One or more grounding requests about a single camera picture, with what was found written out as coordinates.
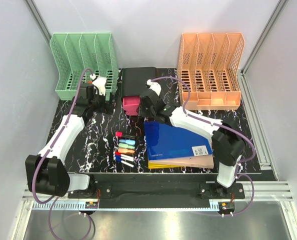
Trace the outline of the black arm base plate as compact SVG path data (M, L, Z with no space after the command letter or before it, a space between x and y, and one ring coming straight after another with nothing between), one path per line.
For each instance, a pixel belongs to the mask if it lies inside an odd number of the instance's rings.
M68 194L70 199L115 199L130 196L179 195L199 199L234 199L243 200L245 192L241 183L236 183L228 190L217 192L219 187L214 182L109 182L99 181L90 185L87 190L74 190Z

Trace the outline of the red whiteboard marker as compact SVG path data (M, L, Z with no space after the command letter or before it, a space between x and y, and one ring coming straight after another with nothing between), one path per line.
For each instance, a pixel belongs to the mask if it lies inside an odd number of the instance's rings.
M122 154L122 153L119 153L118 151L115 152L115 155L123 156L123 157L125 157L125 158L133 158L133 159L134 159L133 156L129 156L129 155L126 155L126 154Z

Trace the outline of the green highlighter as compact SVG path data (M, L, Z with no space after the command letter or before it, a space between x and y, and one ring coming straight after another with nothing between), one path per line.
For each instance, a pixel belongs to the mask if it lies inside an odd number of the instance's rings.
M119 143L118 144L118 147L119 148L124 148L124 149L130 149L130 150L134 150L135 149L135 146L134 145L129 145L129 144L126 144L126 143Z

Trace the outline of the black drawer cabinet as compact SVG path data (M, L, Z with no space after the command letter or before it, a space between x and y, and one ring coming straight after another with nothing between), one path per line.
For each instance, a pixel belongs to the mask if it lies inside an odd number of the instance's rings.
M147 80L158 76L156 67L129 67L122 70L121 99L140 96L147 88Z

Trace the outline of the blue whiteboard marker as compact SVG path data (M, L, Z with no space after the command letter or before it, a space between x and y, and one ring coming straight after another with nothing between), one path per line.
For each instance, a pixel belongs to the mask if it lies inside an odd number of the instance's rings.
M117 160L121 160L121 161L128 161L128 162L134 162L134 159L131 157L131 158L129 158L129 157L124 157L124 156L121 156L121 155L115 155L115 158L117 159Z
M117 161L117 162L119 162L119 163L122 163L122 164L124 164L124 165L127 165L127 166L129 166L130 168L133 168L133 167L134 167L133 164L131 164L131 163L129 163L129 162L126 162L126 161L124 161L124 160L122 160L122 159L120 159L120 158L116 158L115 161Z

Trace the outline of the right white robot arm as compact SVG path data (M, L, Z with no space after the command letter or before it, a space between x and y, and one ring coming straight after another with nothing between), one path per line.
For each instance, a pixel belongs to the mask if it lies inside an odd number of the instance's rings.
M246 147L244 136L232 128L230 122L203 117L183 106L166 104L152 89L140 95L139 113L171 127L181 128L198 134L208 141L212 148L213 162L218 175L213 190L220 198L227 198L234 191L237 166Z

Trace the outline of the pink top drawer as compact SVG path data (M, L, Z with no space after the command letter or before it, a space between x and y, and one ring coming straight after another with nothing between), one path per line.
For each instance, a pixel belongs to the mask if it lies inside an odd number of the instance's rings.
M139 96L125 96L122 99L122 108L128 116L137 116L140 106Z

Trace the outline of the orange highlighter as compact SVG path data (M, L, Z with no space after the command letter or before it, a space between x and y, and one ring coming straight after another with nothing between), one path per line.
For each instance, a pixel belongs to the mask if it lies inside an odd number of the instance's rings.
M118 148L117 151L121 154L134 154L135 153L134 149L128 149L128 148Z

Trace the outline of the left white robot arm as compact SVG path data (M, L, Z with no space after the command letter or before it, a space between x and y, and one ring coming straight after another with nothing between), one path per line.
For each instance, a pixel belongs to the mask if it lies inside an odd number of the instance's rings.
M79 190L85 198L96 194L96 185L83 173L68 173L66 156L76 137L84 129L94 113L106 111L106 78L81 84L71 108L46 146L25 160L28 189L34 195L45 194L63 197Z

